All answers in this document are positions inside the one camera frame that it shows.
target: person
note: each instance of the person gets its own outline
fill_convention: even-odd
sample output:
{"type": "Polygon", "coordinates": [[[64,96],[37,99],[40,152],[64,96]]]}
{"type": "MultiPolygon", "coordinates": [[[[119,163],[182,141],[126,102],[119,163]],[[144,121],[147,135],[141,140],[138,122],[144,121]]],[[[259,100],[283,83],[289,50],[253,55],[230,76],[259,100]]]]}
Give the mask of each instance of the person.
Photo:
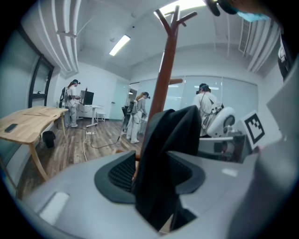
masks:
{"type": "Polygon", "coordinates": [[[273,19],[280,27],[280,49],[278,65],[283,79],[286,79],[299,53],[299,44],[293,36],[297,8],[291,2],[274,0],[204,0],[215,16],[219,16],[218,5],[228,14],[238,14],[247,21],[273,19]]]}
{"type": "Polygon", "coordinates": [[[211,125],[212,121],[218,111],[218,99],[211,93],[211,89],[207,84],[200,84],[199,90],[196,92],[196,96],[193,101],[193,105],[196,105],[199,109],[201,116],[201,138],[210,138],[207,134],[207,129],[211,125]]]}
{"type": "Polygon", "coordinates": [[[76,93],[76,87],[78,86],[78,80],[73,80],[67,87],[65,94],[65,108],[68,109],[64,113],[64,125],[65,127],[78,127],[77,125],[77,110],[76,110],[76,99],[80,99],[76,93]]]}
{"type": "Polygon", "coordinates": [[[134,100],[134,106],[129,119],[127,131],[127,139],[131,139],[132,144],[139,142],[137,139],[137,133],[142,116],[147,116],[145,111],[145,100],[147,98],[149,98],[149,94],[147,92],[142,92],[139,96],[137,96],[136,100],[134,100]]]}

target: wooden coat rack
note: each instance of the wooden coat rack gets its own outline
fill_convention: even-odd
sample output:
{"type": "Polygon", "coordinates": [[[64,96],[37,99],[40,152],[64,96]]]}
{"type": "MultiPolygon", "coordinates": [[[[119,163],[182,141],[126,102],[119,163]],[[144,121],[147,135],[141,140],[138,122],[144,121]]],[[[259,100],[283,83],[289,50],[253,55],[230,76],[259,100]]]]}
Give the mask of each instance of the wooden coat rack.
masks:
{"type": "MultiPolygon", "coordinates": [[[[180,24],[182,24],[184,27],[186,27],[185,21],[187,21],[188,19],[197,15],[196,12],[192,12],[192,13],[180,18],[180,16],[179,16],[180,9],[179,9],[179,6],[176,6],[175,10],[173,12],[167,14],[167,15],[172,14],[172,20],[171,20],[171,24],[169,26],[165,16],[161,13],[161,11],[159,9],[156,10],[156,14],[160,18],[160,21],[163,24],[168,37],[167,37],[167,41],[166,41],[164,54],[162,56],[161,68],[160,68],[160,72],[159,72],[158,79],[157,79],[153,102],[151,104],[151,108],[150,108],[150,112],[149,112],[148,122],[150,122],[151,118],[153,117],[153,115],[155,113],[163,111],[165,101],[166,101],[168,85],[183,82],[182,79],[170,80],[171,71],[172,71],[173,62],[174,62],[174,56],[175,56],[176,48],[177,48],[178,27],[180,24]]],[[[146,126],[144,137],[146,137],[147,128],[148,128],[148,125],[146,126]]],[[[136,156],[136,160],[137,161],[140,160],[140,155],[136,156]]]]}

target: computer monitor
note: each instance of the computer monitor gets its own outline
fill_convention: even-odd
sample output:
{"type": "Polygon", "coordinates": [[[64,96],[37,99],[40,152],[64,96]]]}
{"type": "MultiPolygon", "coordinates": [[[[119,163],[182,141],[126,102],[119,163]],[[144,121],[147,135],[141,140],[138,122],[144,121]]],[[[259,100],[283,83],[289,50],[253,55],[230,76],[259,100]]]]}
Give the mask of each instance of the computer monitor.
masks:
{"type": "Polygon", "coordinates": [[[79,103],[84,105],[92,105],[93,104],[93,92],[89,91],[81,91],[79,103]]]}

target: wooden table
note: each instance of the wooden table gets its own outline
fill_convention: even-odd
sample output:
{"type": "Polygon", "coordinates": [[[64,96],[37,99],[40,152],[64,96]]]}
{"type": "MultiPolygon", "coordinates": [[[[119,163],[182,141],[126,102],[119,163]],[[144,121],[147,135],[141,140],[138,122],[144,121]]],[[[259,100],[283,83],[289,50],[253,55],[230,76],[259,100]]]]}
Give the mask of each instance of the wooden table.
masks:
{"type": "Polygon", "coordinates": [[[64,130],[64,112],[66,111],[68,110],[46,106],[35,106],[29,109],[14,112],[0,119],[0,139],[19,144],[27,144],[29,146],[33,161],[45,181],[48,180],[48,176],[44,171],[41,162],[39,161],[36,149],[34,147],[34,142],[40,137],[42,131],[44,131],[53,121],[59,117],[61,117],[62,130],[65,141],[67,142],[64,130]],[[4,132],[4,130],[11,124],[18,125],[11,132],[4,132]]]}

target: trash can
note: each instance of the trash can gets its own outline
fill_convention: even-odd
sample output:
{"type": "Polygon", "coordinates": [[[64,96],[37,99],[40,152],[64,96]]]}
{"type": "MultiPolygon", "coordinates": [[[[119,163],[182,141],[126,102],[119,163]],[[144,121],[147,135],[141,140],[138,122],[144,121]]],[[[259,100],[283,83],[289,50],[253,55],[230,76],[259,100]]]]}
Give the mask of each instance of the trash can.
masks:
{"type": "Polygon", "coordinates": [[[56,136],[52,131],[45,131],[43,133],[43,141],[45,142],[47,148],[54,147],[54,139],[56,139],[56,136]]]}

